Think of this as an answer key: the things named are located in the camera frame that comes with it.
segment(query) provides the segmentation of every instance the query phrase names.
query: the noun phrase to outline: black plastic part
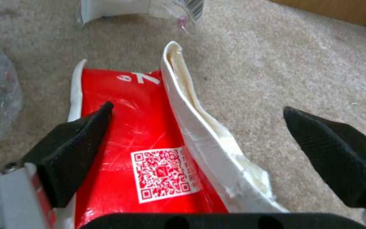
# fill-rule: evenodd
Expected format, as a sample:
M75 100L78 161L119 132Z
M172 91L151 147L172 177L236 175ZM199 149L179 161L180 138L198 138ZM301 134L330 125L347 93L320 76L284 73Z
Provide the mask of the black plastic part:
M37 166L53 207L66 207L86 177L112 116L113 104L53 129L21 160Z
M314 169L344 204L366 208L366 136L348 124L291 107L283 116Z
M366 229L350 219L332 214L111 214L81 229Z

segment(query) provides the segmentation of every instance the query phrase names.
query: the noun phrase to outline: hole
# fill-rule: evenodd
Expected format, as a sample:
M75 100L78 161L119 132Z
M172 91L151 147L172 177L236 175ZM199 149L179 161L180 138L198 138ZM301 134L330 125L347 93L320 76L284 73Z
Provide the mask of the hole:
M189 222L181 216L174 216L167 220L165 229L189 229Z
M279 220L272 216L262 216L258 220L259 229L283 229L283 225Z

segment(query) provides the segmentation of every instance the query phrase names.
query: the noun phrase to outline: white packaging edge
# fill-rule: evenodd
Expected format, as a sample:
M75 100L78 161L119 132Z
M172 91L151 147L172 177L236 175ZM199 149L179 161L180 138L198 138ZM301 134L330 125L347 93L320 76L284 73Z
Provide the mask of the white packaging edge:
M228 211L288 212L275 202L268 173L251 163L243 155L229 131L201 107L181 51L178 43L170 42L161 59L162 78L168 99L186 147ZM177 57L176 61L180 61L179 67L184 72L178 77L168 60L168 56L171 55ZM186 82L186 95L177 79ZM186 96L189 96L193 103L190 103Z

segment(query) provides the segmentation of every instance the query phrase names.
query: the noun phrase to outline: red package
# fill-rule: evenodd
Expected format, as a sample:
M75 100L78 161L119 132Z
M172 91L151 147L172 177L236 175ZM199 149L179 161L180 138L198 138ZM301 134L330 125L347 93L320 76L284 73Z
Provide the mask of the red package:
M269 175L201 106L181 52L170 42L148 74L74 70L69 121L106 101L113 116L75 198L56 228L80 228L111 213L286 212Z
M106 101L114 104L114 114L77 191L76 228L117 212L227 212L184 147L160 71L84 69L82 89L82 116Z

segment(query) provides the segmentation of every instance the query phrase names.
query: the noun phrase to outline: barcode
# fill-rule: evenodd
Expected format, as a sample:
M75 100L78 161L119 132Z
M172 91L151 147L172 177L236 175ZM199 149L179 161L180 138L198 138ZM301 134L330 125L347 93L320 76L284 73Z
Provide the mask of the barcode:
M179 0L181 3L186 6L187 10L190 13L190 16L195 20L199 20L199 18L203 14L204 0Z

